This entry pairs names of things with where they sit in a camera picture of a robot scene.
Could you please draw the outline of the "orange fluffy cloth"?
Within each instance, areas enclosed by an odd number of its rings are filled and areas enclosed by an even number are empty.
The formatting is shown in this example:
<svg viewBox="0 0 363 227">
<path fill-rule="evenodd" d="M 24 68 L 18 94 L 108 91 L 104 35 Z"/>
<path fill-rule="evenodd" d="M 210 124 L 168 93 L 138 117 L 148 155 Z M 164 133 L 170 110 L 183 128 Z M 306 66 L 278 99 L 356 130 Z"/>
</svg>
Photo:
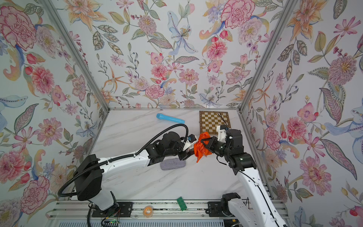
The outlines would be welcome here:
<svg viewBox="0 0 363 227">
<path fill-rule="evenodd" d="M 210 139 L 211 136 L 208 132 L 204 132 L 199 136 L 198 142 L 194 144 L 193 150 L 194 155 L 197 157 L 197 163 L 203 158 L 209 155 L 212 155 L 212 152 L 209 151 L 203 143 L 201 142 L 203 139 Z"/>
</svg>

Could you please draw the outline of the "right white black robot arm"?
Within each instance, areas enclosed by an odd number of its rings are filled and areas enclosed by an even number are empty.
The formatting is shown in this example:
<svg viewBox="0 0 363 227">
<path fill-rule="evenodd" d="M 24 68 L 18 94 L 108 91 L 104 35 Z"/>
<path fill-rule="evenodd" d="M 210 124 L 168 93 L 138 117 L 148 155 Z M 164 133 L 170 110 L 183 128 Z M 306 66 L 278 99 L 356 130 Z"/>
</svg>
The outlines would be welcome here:
<svg viewBox="0 0 363 227">
<path fill-rule="evenodd" d="M 218 136 L 202 139 L 201 143 L 217 157 L 222 157 L 243 184 L 252 209 L 248 208 L 236 193 L 222 196 L 223 213 L 234 216 L 242 227 L 286 227 L 265 187 L 257 165 L 249 153 L 244 151 L 240 130 L 220 130 Z"/>
</svg>

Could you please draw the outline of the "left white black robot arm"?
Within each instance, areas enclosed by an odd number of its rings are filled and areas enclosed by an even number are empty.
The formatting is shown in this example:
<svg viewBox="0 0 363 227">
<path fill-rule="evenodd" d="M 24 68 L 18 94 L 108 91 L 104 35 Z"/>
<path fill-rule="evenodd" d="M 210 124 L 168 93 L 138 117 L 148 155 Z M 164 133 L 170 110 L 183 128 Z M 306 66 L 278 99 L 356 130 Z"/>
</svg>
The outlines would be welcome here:
<svg viewBox="0 0 363 227">
<path fill-rule="evenodd" d="M 120 205 L 112 190 L 106 186 L 107 180 L 132 168 L 160 163 L 165 157 L 177 156 L 179 160 L 186 160 L 194 154 L 192 147 L 197 141 L 193 134 L 187 138 L 181 138 L 171 131 L 164 134 L 162 139 L 148 144 L 141 153 L 101 159 L 94 154 L 90 155 L 79 166 L 75 175 L 97 164 L 99 166 L 75 180 L 77 200 L 89 201 L 103 214 L 113 215 L 120 210 Z"/>
</svg>

